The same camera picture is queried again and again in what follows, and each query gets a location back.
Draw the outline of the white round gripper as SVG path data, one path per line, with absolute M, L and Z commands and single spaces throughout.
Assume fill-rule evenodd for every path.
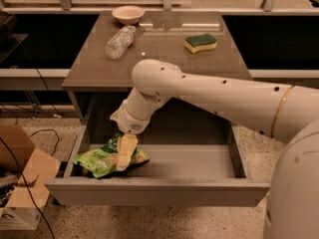
M 129 166 L 138 144 L 135 134 L 142 133 L 150 123 L 149 111 L 136 103 L 124 100 L 111 114 L 110 120 L 114 121 L 119 130 L 124 133 L 118 141 L 117 161 L 117 170 L 124 171 Z

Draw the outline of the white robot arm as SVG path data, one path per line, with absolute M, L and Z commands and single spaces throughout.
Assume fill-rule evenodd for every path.
M 177 98 L 285 143 L 267 194 L 263 239 L 319 239 L 316 89 L 187 74 L 153 59 L 136 63 L 132 81 L 111 115 L 123 133 L 142 133 L 153 113 Z

